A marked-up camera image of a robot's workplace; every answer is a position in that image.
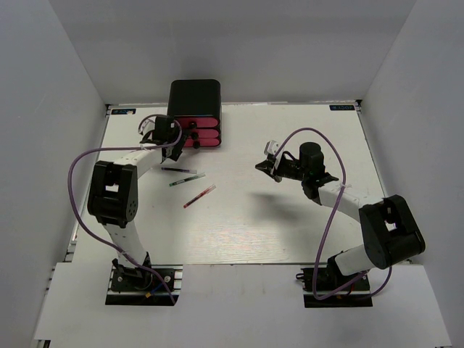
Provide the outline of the pink top drawer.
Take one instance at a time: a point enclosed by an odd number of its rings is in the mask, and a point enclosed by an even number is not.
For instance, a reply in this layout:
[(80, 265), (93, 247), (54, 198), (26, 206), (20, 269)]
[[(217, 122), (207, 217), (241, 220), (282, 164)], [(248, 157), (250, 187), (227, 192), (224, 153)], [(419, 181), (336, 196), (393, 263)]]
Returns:
[(191, 129), (191, 125), (195, 124), (195, 128), (215, 128), (220, 124), (220, 121), (215, 117), (208, 116), (182, 116), (175, 117), (182, 129)]

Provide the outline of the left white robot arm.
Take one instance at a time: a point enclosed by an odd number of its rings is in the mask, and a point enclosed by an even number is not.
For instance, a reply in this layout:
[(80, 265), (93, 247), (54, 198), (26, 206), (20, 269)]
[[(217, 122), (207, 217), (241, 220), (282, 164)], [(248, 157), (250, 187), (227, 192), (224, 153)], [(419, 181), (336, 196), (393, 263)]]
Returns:
[(127, 149), (114, 161), (99, 160), (91, 177), (88, 213), (94, 216), (117, 250), (117, 264), (130, 269), (128, 280), (137, 289), (152, 284), (149, 253), (142, 246), (136, 229), (138, 180), (150, 170), (162, 150), (162, 159), (178, 159), (188, 133), (173, 116), (150, 115), (139, 124), (141, 144)]

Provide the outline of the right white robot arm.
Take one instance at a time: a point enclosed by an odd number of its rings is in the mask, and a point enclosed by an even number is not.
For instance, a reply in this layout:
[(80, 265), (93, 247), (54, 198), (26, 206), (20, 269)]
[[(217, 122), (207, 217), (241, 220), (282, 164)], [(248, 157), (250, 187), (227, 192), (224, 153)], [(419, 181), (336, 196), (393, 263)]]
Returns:
[(255, 168), (274, 181), (287, 178), (302, 184), (304, 195), (323, 207), (356, 220), (362, 232), (362, 244), (332, 257), (334, 266), (327, 271), (328, 282), (344, 289), (355, 273), (373, 268), (386, 269), (423, 253), (426, 243), (405, 198), (400, 195), (375, 197), (343, 184), (326, 171), (320, 145), (306, 142), (299, 158), (285, 158), (276, 141), (267, 142), (266, 160)]

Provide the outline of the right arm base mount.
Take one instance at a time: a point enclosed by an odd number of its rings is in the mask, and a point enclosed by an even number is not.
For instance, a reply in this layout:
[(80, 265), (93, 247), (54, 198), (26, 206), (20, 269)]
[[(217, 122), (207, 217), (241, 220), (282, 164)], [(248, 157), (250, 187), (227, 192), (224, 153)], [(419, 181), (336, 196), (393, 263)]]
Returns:
[[(344, 286), (333, 296), (318, 300), (314, 297), (312, 291), (312, 278), (314, 267), (302, 268), (295, 278), (302, 284), (304, 307), (310, 309), (321, 308), (358, 308), (372, 307), (373, 302), (370, 298), (370, 283), (368, 277), (364, 275), (360, 280)], [(333, 291), (348, 281), (355, 278), (355, 275), (337, 276), (326, 267), (318, 268), (316, 281), (316, 290), (319, 296), (324, 296), (330, 291)]]

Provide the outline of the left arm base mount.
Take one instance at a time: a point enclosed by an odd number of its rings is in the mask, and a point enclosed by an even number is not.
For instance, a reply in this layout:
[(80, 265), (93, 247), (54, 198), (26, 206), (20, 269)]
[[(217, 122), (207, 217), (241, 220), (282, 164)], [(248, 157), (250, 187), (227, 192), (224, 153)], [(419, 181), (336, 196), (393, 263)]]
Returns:
[[(153, 265), (167, 284), (173, 299), (178, 300), (183, 278), (182, 265)], [(162, 282), (150, 273), (145, 278), (124, 274), (112, 266), (105, 299), (105, 305), (171, 307), (171, 300)]]

